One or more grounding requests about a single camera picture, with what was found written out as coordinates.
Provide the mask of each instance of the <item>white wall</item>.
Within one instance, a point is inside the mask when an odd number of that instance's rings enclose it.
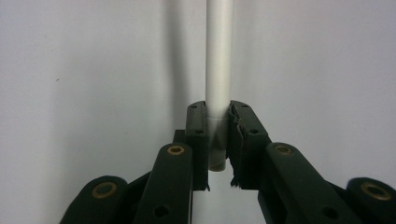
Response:
[[[396,188],[396,3],[235,0],[232,97],[329,181]],[[57,223],[132,181],[205,98],[205,1],[0,1],[0,223]],[[231,167],[193,223],[260,223]]]

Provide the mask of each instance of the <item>gray background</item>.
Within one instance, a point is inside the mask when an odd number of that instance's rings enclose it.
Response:
[[[396,2],[235,0],[232,98],[329,181],[396,188]],[[205,1],[0,1],[0,223],[132,181],[205,99]],[[230,166],[193,223],[263,222]]]

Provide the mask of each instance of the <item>white pole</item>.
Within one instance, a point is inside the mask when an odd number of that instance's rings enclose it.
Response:
[[[207,0],[205,103],[211,171],[225,169],[232,40],[233,0]]]

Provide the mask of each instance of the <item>screw hole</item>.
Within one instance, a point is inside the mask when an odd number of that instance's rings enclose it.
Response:
[[[322,208],[322,213],[324,216],[330,218],[330,219],[337,219],[338,218],[338,213],[335,211],[333,208],[330,207],[324,207]]]
[[[365,182],[361,185],[361,189],[366,194],[381,201],[387,201],[391,198],[390,194],[385,189],[373,183]]]
[[[165,205],[160,205],[154,209],[155,217],[167,217],[169,215],[169,208]]]
[[[110,197],[117,191],[117,185],[113,182],[103,182],[95,186],[92,196],[97,199]]]
[[[172,147],[169,147],[167,151],[171,155],[178,156],[184,152],[184,147],[172,146]]]
[[[281,154],[283,154],[283,155],[286,155],[286,156],[289,156],[289,155],[291,155],[291,153],[293,153],[293,151],[291,151],[290,148],[284,147],[284,146],[276,146],[276,150],[277,150],[279,153],[281,153]]]

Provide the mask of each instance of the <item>white cylindrical rod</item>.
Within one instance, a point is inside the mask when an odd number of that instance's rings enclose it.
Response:
[[[209,133],[209,169],[225,168],[230,105],[233,0],[206,1],[205,103]]]

